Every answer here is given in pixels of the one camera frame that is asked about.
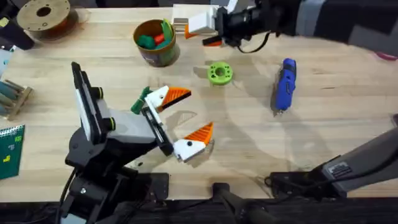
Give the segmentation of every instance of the blue handle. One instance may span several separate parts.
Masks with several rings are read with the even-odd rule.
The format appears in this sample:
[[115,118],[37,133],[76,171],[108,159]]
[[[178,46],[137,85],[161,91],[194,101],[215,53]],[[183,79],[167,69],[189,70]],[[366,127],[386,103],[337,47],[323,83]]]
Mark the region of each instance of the blue handle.
[[287,110],[292,106],[293,91],[295,90],[296,81],[296,61],[293,59],[285,59],[280,71],[280,79],[276,93],[275,108],[277,110]]

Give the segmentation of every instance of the filament spool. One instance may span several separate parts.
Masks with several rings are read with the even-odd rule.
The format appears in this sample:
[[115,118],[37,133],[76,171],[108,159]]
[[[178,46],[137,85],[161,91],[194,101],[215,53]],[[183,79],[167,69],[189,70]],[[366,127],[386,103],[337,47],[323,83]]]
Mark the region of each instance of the filament spool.
[[70,34],[79,16],[67,0],[30,0],[19,11],[18,24],[37,40],[57,40]]

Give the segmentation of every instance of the black mount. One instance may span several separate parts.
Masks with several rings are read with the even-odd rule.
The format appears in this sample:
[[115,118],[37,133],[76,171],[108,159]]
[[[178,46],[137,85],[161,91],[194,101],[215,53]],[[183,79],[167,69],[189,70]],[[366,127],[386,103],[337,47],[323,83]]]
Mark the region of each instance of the black mount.
[[92,145],[83,128],[69,142],[65,163],[77,172],[62,207],[62,217],[69,213],[95,223],[113,214],[123,201],[165,200],[169,194],[169,175],[139,174],[125,164],[157,147],[153,144],[125,144],[107,140]]
[[274,198],[286,198],[293,195],[314,198],[318,201],[323,198],[345,198],[346,193],[337,191],[333,184],[305,189],[313,184],[328,180],[322,174],[323,165],[319,165],[310,172],[271,172],[264,183],[271,188]]
[[256,200],[243,199],[229,191],[229,184],[214,183],[213,184],[213,200],[215,203],[223,203],[224,206],[232,213],[235,220],[231,223],[248,223],[248,224],[278,224],[292,223],[285,222],[272,216],[267,212],[264,205]]

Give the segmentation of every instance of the green block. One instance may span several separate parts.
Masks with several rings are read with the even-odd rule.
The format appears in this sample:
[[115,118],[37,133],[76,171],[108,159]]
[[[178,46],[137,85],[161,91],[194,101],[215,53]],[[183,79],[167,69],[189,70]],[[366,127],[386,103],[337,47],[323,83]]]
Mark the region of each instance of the green block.
[[142,93],[139,96],[138,100],[131,106],[131,112],[135,114],[139,114],[141,112],[141,109],[145,103],[145,97],[147,97],[149,93],[152,93],[152,91],[149,89],[149,86],[147,86],[142,90]]
[[155,39],[148,35],[141,35],[138,37],[137,44],[148,50],[154,50],[156,47]]
[[25,126],[0,130],[0,179],[17,176]]
[[164,39],[171,41],[173,38],[173,31],[170,29],[170,26],[165,21],[163,21],[160,25],[162,26]]
[[170,40],[165,40],[162,43],[160,43],[158,46],[156,46],[155,50],[166,47],[169,43],[170,43]]

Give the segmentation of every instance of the black bracket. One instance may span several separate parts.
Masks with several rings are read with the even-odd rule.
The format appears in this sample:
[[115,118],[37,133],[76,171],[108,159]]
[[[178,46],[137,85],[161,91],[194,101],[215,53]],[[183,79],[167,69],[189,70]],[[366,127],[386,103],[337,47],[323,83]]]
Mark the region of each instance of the black bracket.
[[271,188],[274,198],[301,196],[321,201],[323,198],[346,197],[346,195],[339,194],[332,184],[307,188],[319,181],[326,180],[322,176],[314,177],[316,172],[317,168],[311,172],[272,172],[264,183]]
[[113,178],[104,177],[103,182],[80,174],[72,181],[61,207],[62,217],[71,213],[92,224],[111,216],[121,202],[153,202],[168,196],[169,175],[166,173],[139,174],[124,167]]
[[156,143],[159,146],[160,150],[166,156],[171,155],[174,152],[173,144],[169,141],[163,128],[156,123],[152,111],[149,109],[149,107],[145,107],[141,110],[141,112],[148,121],[148,124],[152,132],[154,133]]

